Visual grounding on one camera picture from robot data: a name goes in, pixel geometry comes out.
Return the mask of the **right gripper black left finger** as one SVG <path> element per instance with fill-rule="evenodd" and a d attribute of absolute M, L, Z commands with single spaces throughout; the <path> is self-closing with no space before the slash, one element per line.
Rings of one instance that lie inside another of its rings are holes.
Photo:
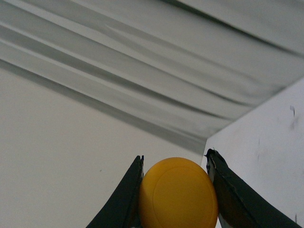
<path fill-rule="evenodd" d="M 143 180 L 143 156 L 136 156 L 111 197 L 88 228 L 141 228 L 138 202 Z"/>

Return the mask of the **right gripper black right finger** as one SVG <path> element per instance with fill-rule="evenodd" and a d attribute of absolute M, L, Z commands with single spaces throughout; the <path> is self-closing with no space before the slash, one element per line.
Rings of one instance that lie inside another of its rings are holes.
<path fill-rule="evenodd" d="M 214 149 L 207 154 L 207 173 L 218 200 L 218 218 L 223 228 L 299 228 L 236 175 Z"/>

